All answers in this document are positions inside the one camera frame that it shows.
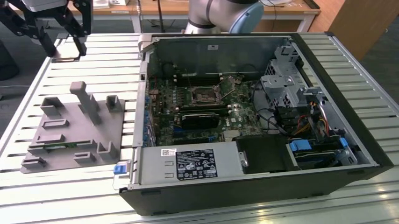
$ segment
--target motherboard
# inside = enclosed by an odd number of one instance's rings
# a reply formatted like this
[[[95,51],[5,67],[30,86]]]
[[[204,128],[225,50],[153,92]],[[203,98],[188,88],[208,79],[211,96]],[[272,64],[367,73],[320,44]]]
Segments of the motherboard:
[[[240,75],[151,79],[157,146],[232,141],[263,132],[251,102],[253,81]]]

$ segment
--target floor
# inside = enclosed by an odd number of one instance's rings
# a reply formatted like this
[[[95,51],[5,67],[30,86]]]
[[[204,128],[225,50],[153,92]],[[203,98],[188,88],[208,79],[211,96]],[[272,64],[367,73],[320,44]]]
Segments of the floor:
[[[185,28],[185,21],[165,21],[167,32],[180,32]],[[57,34],[64,32],[63,28],[49,23],[47,30],[55,40]],[[144,32],[159,32],[159,27],[153,27],[149,22],[143,24]],[[95,21],[93,33],[132,33],[133,28],[129,21]],[[388,94],[399,102],[399,17],[391,24],[387,33],[380,37],[361,64],[380,83]],[[12,79],[0,81],[1,86],[29,85],[45,59],[41,46],[34,45],[29,38],[16,37],[10,31],[0,24],[0,40],[18,65],[20,73]],[[9,120],[18,107],[26,92],[26,87],[0,88],[0,136],[4,133]]]

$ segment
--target white slotted panel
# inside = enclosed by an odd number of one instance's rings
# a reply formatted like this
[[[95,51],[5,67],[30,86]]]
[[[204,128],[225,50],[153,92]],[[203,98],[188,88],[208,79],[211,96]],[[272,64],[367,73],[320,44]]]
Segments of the white slotted panel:
[[[136,34],[91,35],[87,39],[88,56],[100,61],[49,66],[0,157],[1,223],[260,223],[269,222],[272,218],[276,224],[329,224],[399,218],[397,166],[369,180],[351,183],[328,196],[153,217],[139,216],[117,195],[112,184],[113,165],[26,175],[20,173],[16,169],[29,145],[26,140],[34,135],[42,114],[38,106],[33,105],[40,105],[47,96],[57,96],[65,103],[76,102],[65,87],[68,82],[79,79],[89,83],[87,92],[97,100],[104,100],[107,95],[128,100],[120,159],[131,158],[140,61],[121,55],[137,54],[137,38]],[[399,165],[399,118],[395,112],[380,98],[380,93],[363,81],[325,34],[305,34],[303,38],[383,150],[393,164]],[[116,55],[117,60],[107,61],[101,54]]]

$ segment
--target aluminum slotted table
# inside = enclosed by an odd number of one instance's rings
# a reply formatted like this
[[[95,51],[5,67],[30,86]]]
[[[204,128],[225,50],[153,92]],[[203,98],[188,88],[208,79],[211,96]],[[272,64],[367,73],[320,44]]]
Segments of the aluminum slotted table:
[[[399,164],[399,107],[333,36],[301,34],[357,115]],[[357,181],[327,196],[141,217],[117,195],[113,165],[21,174],[44,97],[77,102],[69,84],[85,81],[97,100],[127,100],[120,160],[132,156],[135,99],[139,80],[139,34],[93,34],[80,62],[44,61],[0,140],[0,223],[393,223],[399,219],[399,168]],[[56,44],[72,39],[57,39]]]

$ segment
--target table leg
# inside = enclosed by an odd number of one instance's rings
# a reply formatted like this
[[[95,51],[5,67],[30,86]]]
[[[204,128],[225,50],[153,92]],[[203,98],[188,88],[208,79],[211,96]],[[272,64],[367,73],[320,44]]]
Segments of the table leg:
[[[297,32],[307,32],[309,30],[313,18],[315,18],[315,14],[304,15],[304,19],[301,20],[297,30],[296,30]]]
[[[139,15],[132,15],[131,19],[133,23],[135,33],[141,33],[141,21]]]

